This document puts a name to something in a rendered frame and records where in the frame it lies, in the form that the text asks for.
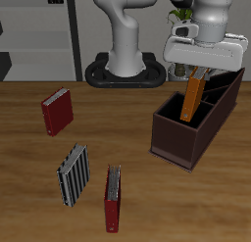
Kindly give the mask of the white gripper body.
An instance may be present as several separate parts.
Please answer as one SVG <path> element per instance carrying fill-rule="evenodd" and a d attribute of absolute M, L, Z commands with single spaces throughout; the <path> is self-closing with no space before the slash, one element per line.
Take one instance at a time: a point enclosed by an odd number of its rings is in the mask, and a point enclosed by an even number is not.
<path fill-rule="evenodd" d="M 227 33 L 224 40 L 213 47 L 198 46 L 192 38 L 171 35 L 164 49 L 164 60 L 210 69 L 236 72 L 241 68 L 248 39 Z"/>

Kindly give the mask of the orange book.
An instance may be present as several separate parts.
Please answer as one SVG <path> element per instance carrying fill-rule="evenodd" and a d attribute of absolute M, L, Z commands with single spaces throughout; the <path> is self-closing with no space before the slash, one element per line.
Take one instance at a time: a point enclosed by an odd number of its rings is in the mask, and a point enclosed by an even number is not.
<path fill-rule="evenodd" d="M 196 67 L 190 74 L 180 114 L 182 121 L 190 122 L 198 109 L 206 83 L 205 75 L 208 71 L 208 68 Z"/>

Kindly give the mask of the dark brown desk caddy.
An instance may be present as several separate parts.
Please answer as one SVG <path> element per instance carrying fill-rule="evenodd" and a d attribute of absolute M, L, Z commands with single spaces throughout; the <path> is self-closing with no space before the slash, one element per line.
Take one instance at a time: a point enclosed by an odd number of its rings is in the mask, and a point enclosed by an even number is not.
<path fill-rule="evenodd" d="M 236 106 L 244 72 L 213 75 L 190 122 L 179 119 L 184 95 L 176 91 L 153 115 L 149 153 L 192 172 Z"/>

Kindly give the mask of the red book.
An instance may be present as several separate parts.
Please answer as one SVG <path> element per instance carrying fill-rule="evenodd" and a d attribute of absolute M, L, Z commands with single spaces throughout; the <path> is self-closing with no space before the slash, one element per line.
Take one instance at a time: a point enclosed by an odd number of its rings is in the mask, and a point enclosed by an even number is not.
<path fill-rule="evenodd" d="M 70 90 L 61 87 L 41 102 L 41 109 L 47 134 L 57 135 L 74 119 Z"/>
<path fill-rule="evenodd" d="M 108 166 L 106 187 L 104 194 L 104 211 L 106 231 L 119 231 L 121 207 L 121 167 Z"/>

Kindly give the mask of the black and white striped book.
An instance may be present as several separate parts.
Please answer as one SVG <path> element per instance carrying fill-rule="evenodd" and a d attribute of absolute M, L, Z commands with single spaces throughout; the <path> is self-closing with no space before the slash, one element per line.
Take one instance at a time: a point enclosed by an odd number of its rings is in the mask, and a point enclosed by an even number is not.
<path fill-rule="evenodd" d="M 90 178 L 87 146 L 76 144 L 57 169 L 63 203 L 72 207 Z"/>

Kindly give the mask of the grey shelf unit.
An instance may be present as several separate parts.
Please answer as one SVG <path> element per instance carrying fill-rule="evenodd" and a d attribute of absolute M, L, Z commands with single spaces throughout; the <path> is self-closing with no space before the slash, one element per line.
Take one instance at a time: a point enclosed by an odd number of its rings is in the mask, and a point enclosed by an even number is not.
<path fill-rule="evenodd" d="M 0 0 L 0 81 L 81 81 L 75 0 Z"/>

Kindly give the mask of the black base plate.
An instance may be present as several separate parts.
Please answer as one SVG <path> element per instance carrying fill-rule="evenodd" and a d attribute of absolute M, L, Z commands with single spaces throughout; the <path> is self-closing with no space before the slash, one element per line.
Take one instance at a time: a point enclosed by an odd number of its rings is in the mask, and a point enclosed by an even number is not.
<path fill-rule="evenodd" d="M 85 79 L 89 85 L 97 88 L 154 88 L 161 86 L 167 77 L 166 69 L 156 61 L 151 52 L 142 53 L 146 69 L 132 77 L 119 77 L 105 69 L 108 53 L 99 53 L 95 61 L 85 70 Z"/>

